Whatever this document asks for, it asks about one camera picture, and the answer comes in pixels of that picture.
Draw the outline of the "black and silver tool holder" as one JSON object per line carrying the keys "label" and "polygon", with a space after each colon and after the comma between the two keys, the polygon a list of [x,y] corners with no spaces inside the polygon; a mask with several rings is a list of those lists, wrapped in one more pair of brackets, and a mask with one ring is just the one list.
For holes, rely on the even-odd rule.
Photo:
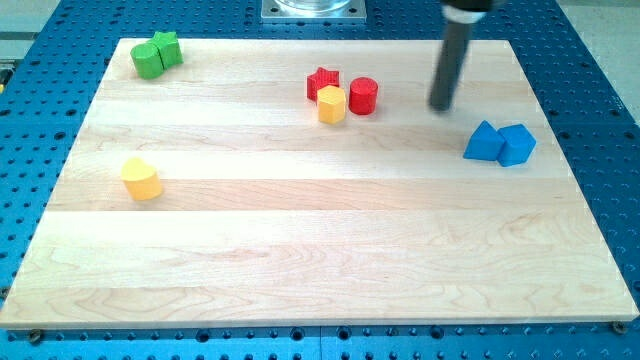
{"label": "black and silver tool holder", "polygon": [[494,0],[442,0],[445,18],[455,23],[476,23],[495,8]]}

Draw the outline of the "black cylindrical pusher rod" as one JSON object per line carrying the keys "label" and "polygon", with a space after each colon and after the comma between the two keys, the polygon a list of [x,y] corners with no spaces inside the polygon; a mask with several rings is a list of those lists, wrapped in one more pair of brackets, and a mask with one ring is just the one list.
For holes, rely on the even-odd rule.
{"label": "black cylindrical pusher rod", "polygon": [[448,111],[452,105],[471,35],[471,24],[447,22],[429,95],[435,111]]}

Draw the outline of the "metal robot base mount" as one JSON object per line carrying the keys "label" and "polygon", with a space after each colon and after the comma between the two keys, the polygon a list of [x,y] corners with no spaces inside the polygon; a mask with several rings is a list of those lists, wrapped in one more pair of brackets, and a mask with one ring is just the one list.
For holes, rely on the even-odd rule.
{"label": "metal robot base mount", "polygon": [[262,0],[260,12],[272,22],[367,18],[365,0]]}

